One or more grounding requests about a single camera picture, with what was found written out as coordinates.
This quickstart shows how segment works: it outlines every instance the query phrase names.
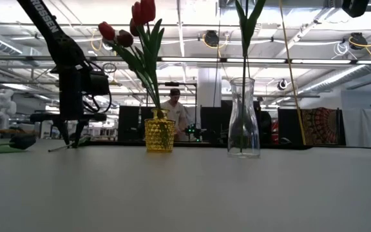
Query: patterned fabric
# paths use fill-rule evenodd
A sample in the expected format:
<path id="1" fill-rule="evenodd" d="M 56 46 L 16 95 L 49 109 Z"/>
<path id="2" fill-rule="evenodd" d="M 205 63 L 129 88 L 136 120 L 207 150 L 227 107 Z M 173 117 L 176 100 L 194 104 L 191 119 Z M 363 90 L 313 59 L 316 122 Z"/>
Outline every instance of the patterned fabric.
<path id="1" fill-rule="evenodd" d="M 301 110 L 306 144 L 338 144 L 337 110 L 316 108 Z"/>

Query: wall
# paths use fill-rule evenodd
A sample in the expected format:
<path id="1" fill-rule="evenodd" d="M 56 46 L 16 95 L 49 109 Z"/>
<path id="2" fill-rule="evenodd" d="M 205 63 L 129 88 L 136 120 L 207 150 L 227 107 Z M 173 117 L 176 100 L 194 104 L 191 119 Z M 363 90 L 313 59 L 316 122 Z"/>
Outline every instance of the wall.
<path id="1" fill-rule="evenodd" d="M 341 108 L 341 87 L 334 88 L 329 93 L 319 93 L 320 98 L 300 100 L 299 106 L 302 109 L 313 109 L 324 107 L 328 109 Z"/>
<path id="2" fill-rule="evenodd" d="M 371 91 L 343 90 L 341 92 L 343 109 L 371 109 Z"/>

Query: cap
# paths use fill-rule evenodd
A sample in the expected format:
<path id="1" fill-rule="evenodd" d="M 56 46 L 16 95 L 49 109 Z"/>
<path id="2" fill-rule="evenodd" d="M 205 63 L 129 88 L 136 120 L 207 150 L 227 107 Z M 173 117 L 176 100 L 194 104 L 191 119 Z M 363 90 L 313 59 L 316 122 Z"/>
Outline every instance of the cap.
<path id="1" fill-rule="evenodd" d="M 170 89 L 170 96 L 180 95 L 180 90 L 178 88 Z"/>

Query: white robot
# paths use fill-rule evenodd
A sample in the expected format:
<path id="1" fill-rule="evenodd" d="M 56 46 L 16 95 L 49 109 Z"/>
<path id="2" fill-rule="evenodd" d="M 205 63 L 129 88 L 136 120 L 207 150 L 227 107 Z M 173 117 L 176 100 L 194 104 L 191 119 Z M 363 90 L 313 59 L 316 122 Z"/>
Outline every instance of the white robot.
<path id="1" fill-rule="evenodd" d="M 9 119 L 17 112 L 17 104 L 11 101 L 14 91 L 0 90 L 0 129 L 8 129 Z"/>

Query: yellow vase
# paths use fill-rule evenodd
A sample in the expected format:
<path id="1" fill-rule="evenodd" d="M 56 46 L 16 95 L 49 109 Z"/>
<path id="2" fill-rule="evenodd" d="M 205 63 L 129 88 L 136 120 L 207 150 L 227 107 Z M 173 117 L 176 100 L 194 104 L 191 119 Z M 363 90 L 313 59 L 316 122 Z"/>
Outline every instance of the yellow vase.
<path id="1" fill-rule="evenodd" d="M 167 119 L 168 110 L 161 110 L 163 117 L 158 118 L 158 109 L 152 109 L 153 119 L 146 119 L 146 146 L 148 152 L 172 152 L 175 135 L 175 121 Z"/>

